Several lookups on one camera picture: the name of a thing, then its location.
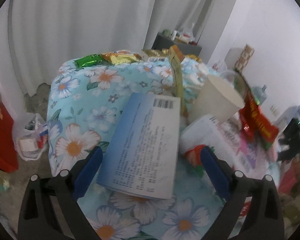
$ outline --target floor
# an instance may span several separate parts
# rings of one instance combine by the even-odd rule
[[[25,96],[25,106],[28,112],[39,113],[43,119],[47,116],[47,106],[49,98],[50,86],[42,84],[38,87],[37,93],[30,97]],[[23,200],[23,195],[30,177],[33,174],[39,175],[41,178],[51,177],[51,170],[48,160],[48,151],[44,152],[37,161],[26,162],[21,158],[19,160],[19,169],[10,174],[11,187],[6,192],[0,194],[0,215],[5,216],[9,220],[9,224],[14,232],[18,231],[18,218]],[[59,218],[59,223],[64,233],[71,236],[71,232],[66,228],[65,221],[58,205],[55,210]]]

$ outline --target blue gripper pad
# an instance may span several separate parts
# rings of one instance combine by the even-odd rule
[[[100,147],[95,147],[93,151],[95,151],[95,153],[87,161],[87,163],[77,176],[76,180],[74,181],[74,191],[72,192],[72,198],[76,201],[78,200],[78,198],[85,195],[90,183],[92,182],[102,163],[102,149]]]
[[[219,197],[224,198],[226,201],[230,200],[230,179],[219,165],[220,160],[208,146],[202,148],[200,160]]]

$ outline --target curtain fold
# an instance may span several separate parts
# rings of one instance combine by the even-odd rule
[[[151,48],[159,31],[196,24],[206,0],[11,0],[8,28],[23,93],[71,58]]]

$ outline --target green snack wrapper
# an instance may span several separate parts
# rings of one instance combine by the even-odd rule
[[[92,54],[74,61],[77,68],[92,67],[103,63],[103,58],[100,54]]]

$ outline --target booklet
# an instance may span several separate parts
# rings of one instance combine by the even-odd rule
[[[129,195],[170,199],[180,98],[131,94],[103,157],[97,183]]]

